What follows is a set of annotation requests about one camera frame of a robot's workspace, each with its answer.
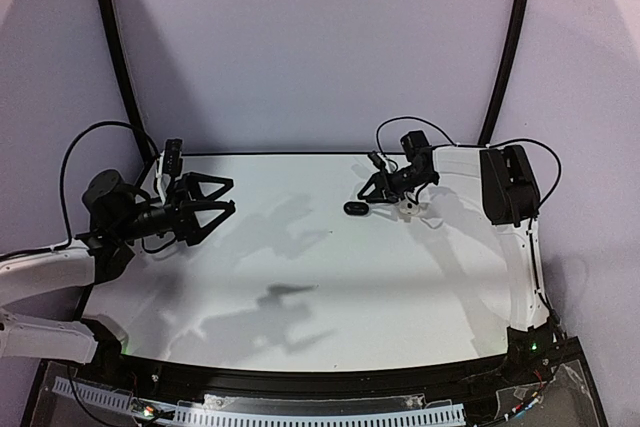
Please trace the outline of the black earbud charging case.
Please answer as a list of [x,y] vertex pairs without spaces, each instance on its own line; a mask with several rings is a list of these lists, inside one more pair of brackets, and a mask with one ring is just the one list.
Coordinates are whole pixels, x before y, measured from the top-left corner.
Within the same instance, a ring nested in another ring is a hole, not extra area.
[[344,203],[343,210],[348,216],[363,217],[369,214],[370,207],[366,202],[348,201]]

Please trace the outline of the white earbud charging case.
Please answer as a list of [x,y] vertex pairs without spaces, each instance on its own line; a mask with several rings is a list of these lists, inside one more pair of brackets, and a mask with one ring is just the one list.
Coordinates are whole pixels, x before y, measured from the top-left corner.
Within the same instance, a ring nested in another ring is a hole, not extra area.
[[416,203],[409,199],[400,201],[397,205],[398,215],[404,222],[424,221],[427,219],[428,205]]

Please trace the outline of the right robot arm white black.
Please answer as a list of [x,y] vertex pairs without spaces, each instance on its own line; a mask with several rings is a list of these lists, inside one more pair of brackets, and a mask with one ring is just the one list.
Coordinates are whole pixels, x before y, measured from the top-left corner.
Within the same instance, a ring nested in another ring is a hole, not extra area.
[[[480,182],[480,199],[485,217],[496,231],[507,237],[526,240],[525,252],[513,252],[507,261],[511,296],[509,329],[533,336],[543,326],[553,335],[560,321],[547,297],[537,247],[537,222],[540,208],[558,187],[562,163],[546,144],[529,138],[516,138],[487,145],[432,145],[422,131],[410,131],[400,139],[408,165],[389,169],[394,161],[381,150],[368,154],[376,171],[358,191],[362,204],[389,204],[411,214],[420,206],[421,192],[437,186],[446,172],[445,164],[469,164],[471,176]],[[524,144],[547,151],[556,162],[556,178],[545,195],[527,157]]]

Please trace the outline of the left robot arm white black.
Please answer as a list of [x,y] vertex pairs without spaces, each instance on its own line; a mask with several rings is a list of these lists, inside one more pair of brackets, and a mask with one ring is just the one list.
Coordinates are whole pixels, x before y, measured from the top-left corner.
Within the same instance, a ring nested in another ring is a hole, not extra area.
[[223,195],[230,178],[188,172],[152,197],[108,169],[92,179],[82,197],[90,229],[67,246],[56,245],[1,263],[1,354],[89,364],[112,340],[98,321],[56,321],[15,314],[6,307],[69,287],[111,282],[134,258],[137,240],[172,234],[174,241],[196,246],[236,211]]

